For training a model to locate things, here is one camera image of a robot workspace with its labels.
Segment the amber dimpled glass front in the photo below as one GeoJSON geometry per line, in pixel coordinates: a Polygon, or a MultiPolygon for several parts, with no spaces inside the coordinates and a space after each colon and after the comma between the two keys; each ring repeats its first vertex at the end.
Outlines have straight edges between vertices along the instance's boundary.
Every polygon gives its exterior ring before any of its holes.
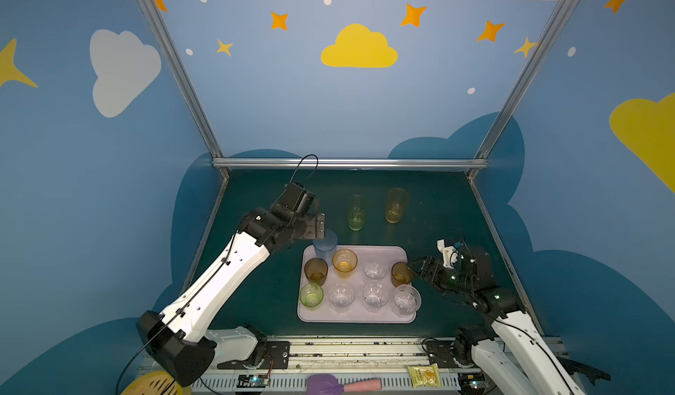
{"type": "Polygon", "coordinates": [[[405,261],[395,263],[390,270],[390,281],[395,287],[411,284],[414,277],[414,272],[405,261]]]}

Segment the clear faceted glass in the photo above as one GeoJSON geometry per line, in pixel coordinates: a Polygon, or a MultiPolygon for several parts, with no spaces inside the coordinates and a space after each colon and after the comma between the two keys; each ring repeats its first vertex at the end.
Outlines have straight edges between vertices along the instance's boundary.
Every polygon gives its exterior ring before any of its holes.
{"type": "Polygon", "coordinates": [[[379,312],[390,300],[390,292],[382,281],[370,280],[363,286],[362,297],[368,312],[379,312]]]}
{"type": "Polygon", "coordinates": [[[421,295],[410,284],[397,286],[393,293],[393,312],[399,317],[410,317],[417,313],[422,305],[421,295]]]}
{"type": "Polygon", "coordinates": [[[333,310],[338,313],[346,312],[353,304],[355,290],[351,284],[338,283],[330,286],[328,300],[333,310]]]}
{"type": "Polygon", "coordinates": [[[383,280],[388,274],[387,264],[383,261],[366,261],[362,265],[362,271],[366,278],[370,280],[383,280]]]}

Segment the tall blue plastic glass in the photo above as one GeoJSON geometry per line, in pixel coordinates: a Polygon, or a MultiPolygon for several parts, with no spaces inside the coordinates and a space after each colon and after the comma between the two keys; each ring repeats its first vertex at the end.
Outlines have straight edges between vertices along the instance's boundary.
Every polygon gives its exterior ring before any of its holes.
{"type": "Polygon", "coordinates": [[[313,247],[317,258],[327,263],[332,263],[332,258],[337,252],[339,238],[334,231],[327,229],[322,240],[313,240],[313,247]]]}

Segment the dark amber dimpled glass back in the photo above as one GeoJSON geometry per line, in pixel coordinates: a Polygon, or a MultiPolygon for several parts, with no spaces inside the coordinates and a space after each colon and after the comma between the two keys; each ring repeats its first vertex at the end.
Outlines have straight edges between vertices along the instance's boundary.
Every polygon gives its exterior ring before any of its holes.
{"type": "Polygon", "coordinates": [[[328,277],[328,264],[324,259],[311,258],[304,264],[303,272],[310,283],[323,286],[328,277]]]}

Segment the short yellow glass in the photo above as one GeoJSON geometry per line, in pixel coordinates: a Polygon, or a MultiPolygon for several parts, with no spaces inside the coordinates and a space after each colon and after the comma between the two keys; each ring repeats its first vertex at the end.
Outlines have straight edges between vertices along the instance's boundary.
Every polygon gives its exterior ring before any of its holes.
{"type": "Polygon", "coordinates": [[[348,248],[342,248],[336,251],[332,257],[333,268],[341,278],[348,278],[353,275],[359,264],[357,254],[348,248]]]}

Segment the tall green plastic glass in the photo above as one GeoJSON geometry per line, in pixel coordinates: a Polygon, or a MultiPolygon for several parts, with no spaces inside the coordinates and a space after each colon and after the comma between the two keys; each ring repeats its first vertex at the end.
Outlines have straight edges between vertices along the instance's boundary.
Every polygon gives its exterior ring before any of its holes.
{"type": "Polygon", "coordinates": [[[351,196],[347,204],[347,224],[354,231],[360,231],[365,225],[367,217],[367,203],[362,195],[351,196]]]}

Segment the tall yellow-green glass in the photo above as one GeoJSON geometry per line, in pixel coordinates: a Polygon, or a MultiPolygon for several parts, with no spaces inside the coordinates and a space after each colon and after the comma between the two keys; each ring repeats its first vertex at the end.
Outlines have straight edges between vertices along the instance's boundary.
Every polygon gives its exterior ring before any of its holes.
{"type": "Polygon", "coordinates": [[[300,289],[299,300],[301,305],[312,309],[319,307],[323,302],[323,288],[320,284],[310,282],[300,289]]]}

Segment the tall yellow plastic glass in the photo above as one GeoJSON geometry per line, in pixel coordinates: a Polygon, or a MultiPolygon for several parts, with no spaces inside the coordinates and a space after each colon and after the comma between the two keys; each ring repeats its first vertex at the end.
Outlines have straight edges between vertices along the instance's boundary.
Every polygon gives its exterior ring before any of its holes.
{"type": "Polygon", "coordinates": [[[398,223],[411,200],[410,193],[402,188],[394,188],[388,191],[386,196],[385,219],[390,224],[398,223]]]}

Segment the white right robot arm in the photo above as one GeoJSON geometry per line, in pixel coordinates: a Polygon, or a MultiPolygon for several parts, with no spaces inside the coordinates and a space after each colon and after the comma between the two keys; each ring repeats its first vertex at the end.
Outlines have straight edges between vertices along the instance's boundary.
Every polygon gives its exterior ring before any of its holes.
{"type": "Polygon", "coordinates": [[[443,248],[442,258],[410,261],[409,268],[437,291],[467,299],[483,326],[459,328],[453,343],[458,365],[476,365],[504,394],[582,394],[537,331],[515,293],[497,284],[490,255],[443,248]]]}

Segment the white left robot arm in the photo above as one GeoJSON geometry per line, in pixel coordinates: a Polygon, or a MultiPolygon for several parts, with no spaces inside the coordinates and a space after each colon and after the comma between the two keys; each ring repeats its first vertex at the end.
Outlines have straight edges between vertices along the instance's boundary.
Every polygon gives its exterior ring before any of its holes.
{"type": "Polygon", "coordinates": [[[147,311],[136,323],[147,352],[174,382],[193,384],[211,365],[217,343],[206,333],[244,279],[272,253],[297,240],[324,237],[323,212],[284,219],[262,208],[243,217],[221,255],[162,312],[147,311]]]}

